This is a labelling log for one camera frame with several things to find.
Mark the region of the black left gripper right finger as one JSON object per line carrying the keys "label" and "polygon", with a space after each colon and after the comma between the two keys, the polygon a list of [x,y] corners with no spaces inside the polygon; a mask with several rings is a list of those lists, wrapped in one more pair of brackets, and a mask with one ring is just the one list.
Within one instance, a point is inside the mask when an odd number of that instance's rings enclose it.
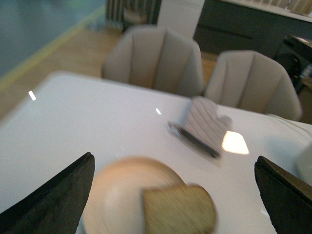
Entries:
{"label": "black left gripper right finger", "polygon": [[261,200],[278,234],[312,232],[312,187],[264,156],[254,165]]}

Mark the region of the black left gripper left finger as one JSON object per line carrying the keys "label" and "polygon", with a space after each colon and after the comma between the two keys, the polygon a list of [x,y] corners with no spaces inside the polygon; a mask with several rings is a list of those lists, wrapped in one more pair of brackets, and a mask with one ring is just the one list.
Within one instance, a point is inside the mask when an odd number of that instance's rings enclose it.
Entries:
{"label": "black left gripper left finger", "polygon": [[74,234],[91,190],[95,158],[87,152],[0,214],[2,234]]}

